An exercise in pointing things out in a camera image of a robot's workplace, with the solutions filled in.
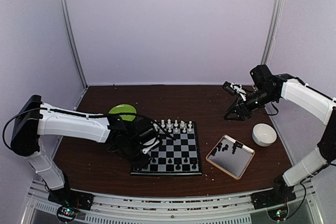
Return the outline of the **black white chess board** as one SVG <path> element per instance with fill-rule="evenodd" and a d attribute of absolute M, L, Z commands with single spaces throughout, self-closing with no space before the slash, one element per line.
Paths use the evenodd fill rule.
<path fill-rule="evenodd" d="M 157 125 L 155 128 L 159 130 L 162 143 L 151 149 L 148 154 L 151 160 L 147 166 L 140 170 L 131 168 L 131 175 L 139 176 L 198 176 L 202 175 L 202 161 L 197 135 L 196 122 L 178 121 L 174 122 L 168 119 L 161 121 L 161 127 L 165 132 L 169 133 L 174 139 L 165 135 Z M 152 162 L 152 158 L 156 158 L 156 163 Z M 159 158 L 166 158 L 166 164 L 159 164 Z M 168 163 L 168 159 L 173 160 L 172 164 Z M 190 158 L 197 158 L 196 169 L 192 169 Z M 176 170 L 176 165 L 181 165 L 181 170 Z"/>

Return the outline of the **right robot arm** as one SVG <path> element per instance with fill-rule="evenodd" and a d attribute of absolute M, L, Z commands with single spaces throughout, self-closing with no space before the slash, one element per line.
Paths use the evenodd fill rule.
<path fill-rule="evenodd" d="M 293 187 L 307 177 L 312 177 L 335 161 L 335 98 L 310 87 L 300 78 L 288 73 L 273 74 L 267 65 L 257 65 L 250 71 L 254 90 L 246 91 L 240 84 L 224 82 L 223 89 L 236 96 L 224 115 L 225 120 L 244 121 L 253 112 L 274 102 L 282 109 L 294 109 L 287 116 L 275 120 L 281 137 L 298 140 L 290 148 L 303 148 L 305 156 L 275 181 L 269 192 L 272 203 L 279 204 L 289 196 Z"/>

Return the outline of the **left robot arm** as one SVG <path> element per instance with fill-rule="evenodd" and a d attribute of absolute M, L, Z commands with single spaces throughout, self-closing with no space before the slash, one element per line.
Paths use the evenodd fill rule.
<path fill-rule="evenodd" d="M 39 95 L 32 95 L 20 112 L 10 119 L 14 126 L 8 148 L 28 160 L 58 200 L 71 205 L 76 199 L 75 192 L 70 189 L 65 172 L 45 152 L 41 136 L 67 136 L 108 144 L 134 168 L 141 169 L 150 161 L 149 151 L 160 144 L 155 121 L 140 116 L 139 121 L 131 122 L 124 120 L 124 116 L 137 117 L 138 114 L 88 114 L 63 110 L 43 103 Z"/>

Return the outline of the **white bowl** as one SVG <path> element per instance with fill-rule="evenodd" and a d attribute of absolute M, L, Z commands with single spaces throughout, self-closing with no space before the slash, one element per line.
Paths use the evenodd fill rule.
<path fill-rule="evenodd" d="M 270 125 L 259 123 L 254 126 L 252 137 L 257 145 L 268 147 L 276 141 L 277 133 Z"/>

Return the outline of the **wooden metal tray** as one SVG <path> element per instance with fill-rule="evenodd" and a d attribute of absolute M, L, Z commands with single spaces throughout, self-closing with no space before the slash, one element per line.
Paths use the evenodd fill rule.
<path fill-rule="evenodd" d="M 215 156 L 212 156 L 212 150 L 220 142 L 223 145 L 228 144 L 229 149 L 224 152 L 217 152 Z M 206 161 L 235 180 L 239 180 L 255 156 L 255 150 L 241 143 L 243 148 L 237 148 L 235 154 L 232 154 L 232 146 L 235 142 L 241 143 L 228 135 L 223 135 L 207 154 Z"/>

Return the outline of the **green plate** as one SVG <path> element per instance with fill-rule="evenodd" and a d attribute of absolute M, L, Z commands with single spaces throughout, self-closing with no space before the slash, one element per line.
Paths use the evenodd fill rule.
<path fill-rule="evenodd" d="M 120 114 L 124 121 L 132 122 L 137 114 L 137 110 L 130 104 L 119 104 L 110 109 L 109 114 Z"/>

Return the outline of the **front aluminium rail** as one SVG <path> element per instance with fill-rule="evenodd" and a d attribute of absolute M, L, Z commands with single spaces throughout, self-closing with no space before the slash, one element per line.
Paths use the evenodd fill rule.
<path fill-rule="evenodd" d="M 296 199 L 256 209 L 252 192 L 200 197 L 131 197 L 93 194 L 90 210 L 73 223 L 278 223 L 275 213 L 289 211 L 285 223 L 325 223 L 310 181 L 295 187 Z"/>

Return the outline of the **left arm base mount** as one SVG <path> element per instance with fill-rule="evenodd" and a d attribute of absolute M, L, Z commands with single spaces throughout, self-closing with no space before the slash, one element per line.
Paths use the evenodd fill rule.
<path fill-rule="evenodd" d="M 48 200 L 65 207 L 80 210 L 90 210 L 94 195 L 73 190 L 55 190 L 48 195 Z"/>

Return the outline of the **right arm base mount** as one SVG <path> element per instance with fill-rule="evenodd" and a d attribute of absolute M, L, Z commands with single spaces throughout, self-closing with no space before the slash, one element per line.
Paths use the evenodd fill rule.
<path fill-rule="evenodd" d="M 295 199 L 295 193 L 289 193 L 285 196 L 276 196 L 273 190 L 260 191 L 251 194 L 251 201 L 255 210 L 285 204 L 287 201 Z"/>

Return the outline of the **right aluminium frame post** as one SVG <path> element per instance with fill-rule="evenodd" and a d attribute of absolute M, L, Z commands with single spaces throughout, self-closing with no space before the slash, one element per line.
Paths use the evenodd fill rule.
<path fill-rule="evenodd" d="M 268 65 L 270 63 L 270 58 L 275 46 L 276 31 L 281 19 L 283 1 L 284 0 L 274 0 L 261 64 Z"/>

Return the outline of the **aluminium frame post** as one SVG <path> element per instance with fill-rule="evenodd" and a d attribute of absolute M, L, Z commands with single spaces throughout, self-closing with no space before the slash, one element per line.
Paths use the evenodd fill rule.
<path fill-rule="evenodd" d="M 270 58 L 275 46 L 276 31 L 281 19 L 283 1 L 284 0 L 274 0 L 261 64 L 268 65 L 270 63 Z"/>
<path fill-rule="evenodd" d="M 62 11 L 64 23 L 65 23 L 66 36 L 68 39 L 71 56 L 74 60 L 75 69 L 79 76 L 82 87 L 86 89 L 88 87 L 88 84 L 87 84 L 86 77 L 85 77 L 85 74 L 82 68 L 82 64 L 79 59 L 78 49 L 77 49 L 74 32 L 73 32 L 72 25 L 71 25 L 67 0 L 60 0 L 60 5 L 61 5 L 61 11 Z"/>

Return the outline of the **left aluminium frame post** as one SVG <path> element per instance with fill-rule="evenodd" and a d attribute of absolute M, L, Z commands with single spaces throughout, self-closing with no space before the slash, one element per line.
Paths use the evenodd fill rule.
<path fill-rule="evenodd" d="M 88 87 L 88 84 L 87 84 L 86 77 L 85 77 L 85 74 L 82 68 L 82 64 L 79 59 L 78 49 L 77 49 L 74 32 L 73 32 L 72 25 L 71 25 L 67 0 L 60 0 L 60 5 L 61 5 L 61 11 L 62 11 L 64 23 L 65 23 L 66 36 L 68 39 L 71 56 L 74 60 L 75 69 L 79 76 L 82 87 L 86 89 Z"/>

